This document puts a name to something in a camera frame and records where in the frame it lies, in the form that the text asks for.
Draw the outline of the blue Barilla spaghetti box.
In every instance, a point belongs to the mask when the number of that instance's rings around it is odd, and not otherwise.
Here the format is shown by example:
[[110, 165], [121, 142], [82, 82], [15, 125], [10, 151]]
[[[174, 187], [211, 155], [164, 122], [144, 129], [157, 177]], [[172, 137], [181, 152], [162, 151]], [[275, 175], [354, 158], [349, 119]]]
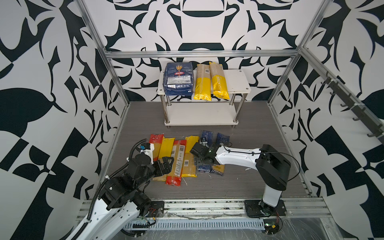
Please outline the blue Barilla spaghetti box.
[[[200, 137], [200, 144], [205, 147], [210, 147], [213, 144], [213, 132], [210, 131], [202, 131], [201, 137]], [[212, 171], [211, 165], [198, 165], [198, 172], [201, 173], [210, 173]]]

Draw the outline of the yellow Pastatime spaghetti bag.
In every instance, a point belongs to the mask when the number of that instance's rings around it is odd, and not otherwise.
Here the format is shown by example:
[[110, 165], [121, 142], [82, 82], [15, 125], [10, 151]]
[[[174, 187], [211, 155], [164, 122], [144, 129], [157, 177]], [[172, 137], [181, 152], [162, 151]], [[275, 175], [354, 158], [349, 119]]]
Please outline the yellow Pastatime spaghetti bag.
[[210, 62], [209, 64], [213, 85], [213, 95], [219, 99], [229, 100], [230, 96], [223, 66], [214, 62]]

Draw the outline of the blue Barilla multipack bag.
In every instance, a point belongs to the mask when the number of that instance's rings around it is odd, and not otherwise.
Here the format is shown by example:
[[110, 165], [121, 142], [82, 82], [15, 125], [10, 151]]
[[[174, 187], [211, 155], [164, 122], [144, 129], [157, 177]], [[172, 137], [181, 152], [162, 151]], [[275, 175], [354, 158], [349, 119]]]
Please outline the blue Barilla multipack bag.
[[166, 96], [192, 96], [194, 90], [192, 63], [167, 63], [163, 88]]

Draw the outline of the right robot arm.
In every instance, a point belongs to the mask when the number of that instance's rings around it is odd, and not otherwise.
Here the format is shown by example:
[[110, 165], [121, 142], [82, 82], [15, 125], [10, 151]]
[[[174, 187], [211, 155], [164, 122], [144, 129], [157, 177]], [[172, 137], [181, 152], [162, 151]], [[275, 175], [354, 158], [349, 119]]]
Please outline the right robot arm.
[[286, 205], [281, 200], [287, 189], [291, 171], [291, 155], [281, 153], [270, 145], [255, 149], [238, 149], [213, 144], [210, 147], [196, 143], [190, 153], [198, 165], [234, 165], [256, 170], [265, 182], [261, 200], [245, 200], [245, 211], [249, 218], [281, 217], [286, 215]]

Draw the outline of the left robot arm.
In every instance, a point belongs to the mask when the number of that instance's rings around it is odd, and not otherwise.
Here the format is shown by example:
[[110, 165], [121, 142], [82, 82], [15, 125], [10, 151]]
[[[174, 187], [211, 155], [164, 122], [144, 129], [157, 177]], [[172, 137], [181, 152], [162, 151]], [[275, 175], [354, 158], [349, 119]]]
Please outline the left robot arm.
[[151, 179], [172, 171], [174, 158], [154, 161], [154, 150], [147, 139], [134, 144], [126, 163], [99, 185], [87, 215], [69, 240], [110, 240], [119, 232], [139, 238], [156, 224], [145, 188]]

